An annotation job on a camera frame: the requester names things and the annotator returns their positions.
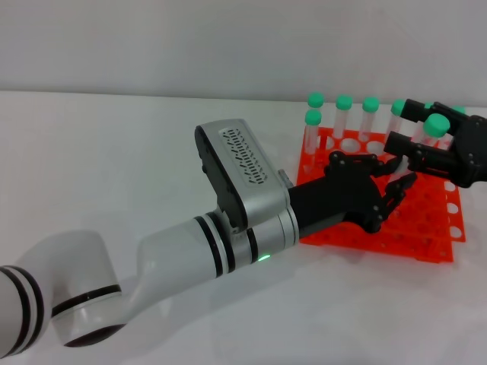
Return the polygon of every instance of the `robotic arm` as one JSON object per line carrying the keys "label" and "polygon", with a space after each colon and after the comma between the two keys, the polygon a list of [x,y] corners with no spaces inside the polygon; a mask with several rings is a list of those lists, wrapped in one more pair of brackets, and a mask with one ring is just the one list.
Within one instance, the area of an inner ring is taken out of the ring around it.
{"label": "robotic arm", "polygon": [[425,108],[408,99],[401,117],[413,122],[425,121],[437,113],[450,121],[448,134],[454,137],[447,150],[415,144],[411,138],[391,132],[384,150],[395,156],[407,156],[409,169],[450,180],[462,188],[487,181],[487,119],[467,116],[441,103]]}
{"label": "robotic arm", "polygon": [[131,293],[122,293],[103,240],[90,231],[51,236],[0,267],[0,357],[27,350],[51,319],[65,346],[96,344],[164,298],[343,221],[377,232],[415,180],[404,176],[383,197],[371,177],[392,173],[401,157],[382,163],[334,152],[324,177],[291,187],[242,119],[201,125],[195,137],[217,209],[144,238]]}

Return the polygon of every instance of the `white background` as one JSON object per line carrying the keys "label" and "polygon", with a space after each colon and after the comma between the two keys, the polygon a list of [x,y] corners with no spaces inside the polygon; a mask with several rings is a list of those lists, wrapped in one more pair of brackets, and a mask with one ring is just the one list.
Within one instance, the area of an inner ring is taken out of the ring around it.
{"label": "white background", "polygon": [[[142,237],[215,207],[194,128],[244,118],[295,181],[306,110],[0,93],[0,265],[49,235],[91,229],[105,240],[123,289],[133,287]],[[324,108],[324,125],[333,110]],[[384,132],[389,116],[381,106],[374,129]],[[360,117],[355,104],[352,129]],[[485,365],[486,185],[463,190],[462,203],[467,242],[454,244],[454,264],[298,245],[168,298],[93,347],[64,348],[49,327],[0,364]]]}
{"label": "white background", "polygon": [[1,0],[0,90],[487,106],[485,0]]}

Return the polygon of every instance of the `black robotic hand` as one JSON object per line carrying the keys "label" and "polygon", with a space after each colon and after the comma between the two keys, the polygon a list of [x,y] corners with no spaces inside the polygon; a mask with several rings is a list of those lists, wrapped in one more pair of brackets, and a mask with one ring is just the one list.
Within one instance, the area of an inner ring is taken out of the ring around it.
{"label": "black robotic hand", "polygon": [[453,141],[448,150],[411,142],[411,138],[391,132],[384,151],[409,158],[409,169],[450,180],[462,188],[477,181],[487,181],[487,119],[467,116],[441,103],[425,108],[408,99],[401,117],[413,122],[425,121],[431,114],[441,114],[450,121],[448,133]]}
{"label": "black robotic hand", "polygon": [[416,174],[389,183],[384,196],[373,177],[390,175],[401,160],[399,156],[384,163],[375,154],[331,153],[324,177],[289,189],[299,236],[309,236],[340,222],[352,222],[369,233],[379,231],[406,196],[405,190],[416,181]]}

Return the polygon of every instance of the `black stripe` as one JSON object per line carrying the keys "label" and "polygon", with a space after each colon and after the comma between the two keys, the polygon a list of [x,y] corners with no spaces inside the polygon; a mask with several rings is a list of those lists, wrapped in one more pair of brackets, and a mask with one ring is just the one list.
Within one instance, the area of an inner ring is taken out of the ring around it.
{"label": "black stripe", "polygon": [[218,250],[216,240],[213,237],[212,230],[210,230],[208,223],[206,223],[203,217],[195,217],[195,220],[198,222],[203,233],[205,234],[208,244],[210,245],[210,249],[212,250],[212,254],[213,254],[213,259],[215,260],[216,277],[219,277],[223,274],[223,264],[221,263],[220,251]]}
{"label": "black stripe", "polygon": [[252,253],[251,264],[253,264],[259,258],[259,246],[257,245],[256,235],[252,228],[247,230],[247,237],[249,238],[250,252]]}
{"label": "black stripe", "polygon": [[228,237],[227,237],[227,235],[223,229],[223,226],[221,225],[221,222],[218,219],[218,216],[213,211],[210,211],[206,215],[208,215],[210,217],[210,219],[212,220],[213,224],[216,227],[216,230],[218,231],[218,234],[220,235],[220,239],[223,242],[223,247],[225,248],[225,252],[227,253],[228,272],[230,273],[233,270],[235,270],[234,249],[231,246],[231,242],[228,239]]}
{"label": "black stripe", "polygon": [[117,333],[124,325],[109,325],[108,327],[97,329],[96,331],[90,332],[87,335],[76,338],[65,344],[67,348],[82,348],[84,346],[91,346],[106,340],[110,336]]}
{"label": "black stripe", "polygon": [[28,341],[28,343],[25,345],[25,347],[22,349],[21,352],[26,351],[30,346],[33,345],[33,343],[37,340],[40,334],[40,330],[43,327],[43,320],[44,320],[44,300],[43,300],[43,294],[42,291],[40,291],[39,285],[37,284],[36,279],[33,278],[33,276],[24,270],[23,268],[19,268],[17,266],[5,266],[6,268],[13,268],[14,270],[17,270],[20,272],[26,280],[29,282],[30,286],[32,287],[33,290],[33,295],[36,297],[36,305],[37,305],[37,319],[36,319],[36,326],[33,329],[32,332],[32,337]]}
{"label": "black stripe", "polygon": [[0,272],[3,272],[11,281],[14,283],[15,287],[18,291],[18,296],[21,299],[22,303],[22,325],[21,331],[18,334],[17,341],[14,344],[14,347],[4,356],[12,355],[18,348],[24,343],[25,338],[27,337],[27,333],[29,332],[29,325],[30,325],[30,302],[29,296],[22,284],[22,282],[15,276],[14,273],[10,272],[7,268],[0,268]]}
{"label": "black stripe", "polygon": [[118,284],[116,285],[109,285],[108,287],[101,287],[100,289],[88,291],[87,293],[80,294],[76,297],[71,299],[65,300],[64,302],[58,304],[53,308],[51,313],[51,317],[57,316],[58,314],[64,312],[65,310],[71,309],[73,306],[77,306],[79,304],[83,304],[84,302],[88,302],[89,300],[93,300],[103,295],[117,293],[122,291]]}

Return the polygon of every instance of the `ventilation grille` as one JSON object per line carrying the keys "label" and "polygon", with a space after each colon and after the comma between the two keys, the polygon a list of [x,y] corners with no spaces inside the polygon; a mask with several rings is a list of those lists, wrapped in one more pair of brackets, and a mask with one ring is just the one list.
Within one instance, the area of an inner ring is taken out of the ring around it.
{"label": "ventilation grille", "polygon": [[245,142],[242,132],[237,128],[225,129],[221,136],[234,158],[234,162],[247,178],[247,182],[257,185],[263,184],[267,180],[267,175],[260,166],[259,160],[256,159],[254,152]]}

